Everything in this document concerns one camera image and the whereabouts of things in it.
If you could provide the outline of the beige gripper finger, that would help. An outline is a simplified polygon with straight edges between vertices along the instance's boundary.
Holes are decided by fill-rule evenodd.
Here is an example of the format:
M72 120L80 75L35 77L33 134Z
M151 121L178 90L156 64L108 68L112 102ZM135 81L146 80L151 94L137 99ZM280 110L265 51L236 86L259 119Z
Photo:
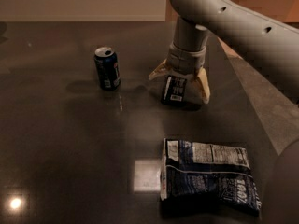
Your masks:
M210 88L208 84L206 69L204 67L201 67L196 71L192 84L199 91L203 103L208 104L210 100Z
M150 74L149 80L153 80L157 77L164 76L170 70L170 66L167 64L167 61L162 61Z

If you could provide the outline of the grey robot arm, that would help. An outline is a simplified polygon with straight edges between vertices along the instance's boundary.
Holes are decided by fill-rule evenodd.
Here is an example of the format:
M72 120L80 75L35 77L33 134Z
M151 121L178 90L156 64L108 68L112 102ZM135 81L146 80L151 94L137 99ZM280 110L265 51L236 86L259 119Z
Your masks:
M219 37L294 104L299 103L299 31L231 0L170 0L178 19L167 58L149 79L174 73L210 99L204 69L209 33ZM263 224L299 223L299 141L278 156L262 206Z

